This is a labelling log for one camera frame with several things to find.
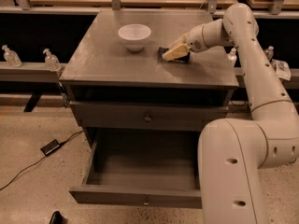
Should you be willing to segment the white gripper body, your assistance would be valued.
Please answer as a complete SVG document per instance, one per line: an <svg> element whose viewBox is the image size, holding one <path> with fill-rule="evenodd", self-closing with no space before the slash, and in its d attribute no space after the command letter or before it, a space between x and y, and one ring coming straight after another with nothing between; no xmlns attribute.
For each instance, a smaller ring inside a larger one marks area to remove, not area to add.
<svg viewBox="0 0 299 224"><path fill-rule="evenodd" d="M202 52L210 49L205 39L204 28L204 25L198 25L187 33L186 42L190 51Z"/></svg>

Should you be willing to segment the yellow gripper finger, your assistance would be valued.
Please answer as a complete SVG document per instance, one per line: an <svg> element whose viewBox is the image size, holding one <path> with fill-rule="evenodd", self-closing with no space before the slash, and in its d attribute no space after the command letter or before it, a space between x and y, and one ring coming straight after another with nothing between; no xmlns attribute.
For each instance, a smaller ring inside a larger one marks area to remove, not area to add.
<svg viewBox="0 0 299 224"><path fill-rule="evenodd" d="M188 44L186 42L186 38L187 38L187 34L184 34L184 35L180 36L178 39L176 39L174 42L172 42L169 45L169 48L174 49L174 48L180 47L180 46L187 47Z"/></svg>
<svg viewBox="0 0 299 224"><path fill-rule="evenodd" d="M174 49L168 49L168 51L163 55L163 59L165 61L172 62L174 59L186 56L187 54L190 54L189 46L180 46Z"/></svg>

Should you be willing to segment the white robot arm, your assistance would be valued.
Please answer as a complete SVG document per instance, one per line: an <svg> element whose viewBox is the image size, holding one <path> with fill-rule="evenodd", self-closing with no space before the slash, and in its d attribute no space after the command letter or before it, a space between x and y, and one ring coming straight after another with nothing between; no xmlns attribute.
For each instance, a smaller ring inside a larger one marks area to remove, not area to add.
<svg viewBox="0 0 299 224"><path fill-rule="evenodd" d="M258 39L251 9L236 3L192 28L160 57L178 61L216 46L237 49L251 119L217 119L201 131L198 170L205 224L270 224L258 175L299 156L299 117Z"/></svg>

